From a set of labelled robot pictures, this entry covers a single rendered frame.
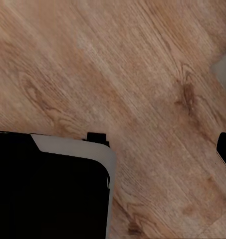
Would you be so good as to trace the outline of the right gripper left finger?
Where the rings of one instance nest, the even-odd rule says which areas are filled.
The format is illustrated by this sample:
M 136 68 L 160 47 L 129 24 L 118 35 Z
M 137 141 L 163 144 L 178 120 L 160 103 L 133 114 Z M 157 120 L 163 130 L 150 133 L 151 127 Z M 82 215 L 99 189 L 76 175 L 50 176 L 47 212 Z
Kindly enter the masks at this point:
M 15 133 L 0 136 L 0 180 L 19 151 Z

